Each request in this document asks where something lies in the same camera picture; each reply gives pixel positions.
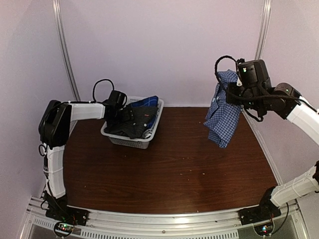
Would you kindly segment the blue plaid long sleeve shirt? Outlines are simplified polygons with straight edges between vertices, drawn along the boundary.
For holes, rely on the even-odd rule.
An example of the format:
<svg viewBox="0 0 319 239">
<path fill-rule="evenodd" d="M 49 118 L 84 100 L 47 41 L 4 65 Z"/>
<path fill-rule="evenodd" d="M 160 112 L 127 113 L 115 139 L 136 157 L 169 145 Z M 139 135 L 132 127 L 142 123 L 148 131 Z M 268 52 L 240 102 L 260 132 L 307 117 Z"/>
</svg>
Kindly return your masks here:
<svg viewBox="0 0 319 239">
<path fill-rule="evenodd" d="M 240 113 L 240 106 L 227 103 L 226 92 L 217 84 L 203 123 L 209 129 L 208 139 L 226 148 L 235 133 Z"/>
</svg>

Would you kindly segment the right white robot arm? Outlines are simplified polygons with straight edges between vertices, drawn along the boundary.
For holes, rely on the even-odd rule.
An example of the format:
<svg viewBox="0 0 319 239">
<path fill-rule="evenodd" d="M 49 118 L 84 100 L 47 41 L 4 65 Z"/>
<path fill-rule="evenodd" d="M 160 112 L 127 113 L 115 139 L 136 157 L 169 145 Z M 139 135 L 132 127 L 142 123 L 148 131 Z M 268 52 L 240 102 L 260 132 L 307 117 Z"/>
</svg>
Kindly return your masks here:
<svg viewBox="0 0 319 239">
<path fill-rule="evenodd" d="M 288 83 L 273 87 L 267 67 L 262 59 L 236 62 L 237 81 L 230 83 L 226 92 L 229 104 L 239 105 L 245 112 L 254 110 L 262 122 L 268 112 L 274 112 L 282 120 L 298 127 L 314 143 L 319 142 L 319 111 L 302 94 Z M 267 219 L 274 211 L 291 200 L 319 191 L 319 165 L 287 182 L 268 189 L 256 208 L 259 219 Z"/>
</svg>

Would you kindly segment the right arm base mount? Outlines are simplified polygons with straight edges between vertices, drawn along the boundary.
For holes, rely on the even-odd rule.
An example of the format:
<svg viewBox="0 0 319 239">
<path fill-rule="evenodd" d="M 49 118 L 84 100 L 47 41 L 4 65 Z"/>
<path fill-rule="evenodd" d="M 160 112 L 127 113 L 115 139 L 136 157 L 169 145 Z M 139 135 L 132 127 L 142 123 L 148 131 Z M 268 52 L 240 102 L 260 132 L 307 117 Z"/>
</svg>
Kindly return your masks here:
<svg viewBox="0 0 319 239">
<path fill-rule="evenodd" d="M 270 236 L 275 228 L 274 218 L 281 215 L 279 208 L 268 206 L 255 206 L 240 209 L 239 218 L 241 225 L 253 225 L 254 231 L 258 236 Z"/>
</svg>

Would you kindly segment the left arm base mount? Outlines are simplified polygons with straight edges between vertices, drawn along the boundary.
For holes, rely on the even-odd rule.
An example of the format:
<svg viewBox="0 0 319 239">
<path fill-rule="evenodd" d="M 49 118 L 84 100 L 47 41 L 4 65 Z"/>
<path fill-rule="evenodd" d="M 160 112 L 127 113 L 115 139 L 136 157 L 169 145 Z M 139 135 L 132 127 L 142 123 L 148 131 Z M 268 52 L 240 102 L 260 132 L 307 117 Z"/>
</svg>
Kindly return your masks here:
<svg viewBox="0 0 319 239">
<path fill-rule="evenodd" d="M 43 195 L 41 209 L 45 210 L 45 216 L 56 220 L 53 226 L 54 234 L 61 239 L 70 236 L 76 226 L 86 226 L 89 211 L 67 205 L 67 197 L 55 199 L 46 191 Z"/>
</svg>

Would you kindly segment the white plastic laundry basket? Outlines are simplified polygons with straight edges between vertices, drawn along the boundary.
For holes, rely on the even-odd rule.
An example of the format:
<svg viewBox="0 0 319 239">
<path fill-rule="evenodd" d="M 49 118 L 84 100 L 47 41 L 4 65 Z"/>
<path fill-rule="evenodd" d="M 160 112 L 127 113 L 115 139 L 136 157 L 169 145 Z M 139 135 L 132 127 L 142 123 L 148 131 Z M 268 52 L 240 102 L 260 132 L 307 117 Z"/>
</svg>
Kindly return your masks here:
<svg viewBox="0 0 319 239">
<path fill-rule="evenodd" d="M 100 132 L 116 145 L 147 149 L 160 122 L 164 101 L 158 96 L 128 97 L 121 122 L 104 122 Z"/>
</svg>

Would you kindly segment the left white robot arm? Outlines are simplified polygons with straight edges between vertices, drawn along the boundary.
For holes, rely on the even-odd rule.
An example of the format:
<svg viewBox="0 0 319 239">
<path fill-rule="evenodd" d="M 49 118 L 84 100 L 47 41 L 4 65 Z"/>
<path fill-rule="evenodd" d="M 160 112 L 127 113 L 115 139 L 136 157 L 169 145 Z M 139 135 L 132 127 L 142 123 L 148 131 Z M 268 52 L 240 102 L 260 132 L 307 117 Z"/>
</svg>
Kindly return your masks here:
<svg viewBox="0 0 319 239">
<path fill-rule="evenodd" d="M 63 154 L 70 136 L 71 123 L 80 120 L 114 120 L 127 102 L 127 95 L 113 90 L 103 102 L 51 100 L 40 121 L 38 131 L 43 147 L 43 172 L 46 192 L 54 199 L 66 195 L 63 179 Z"/>
</svg>

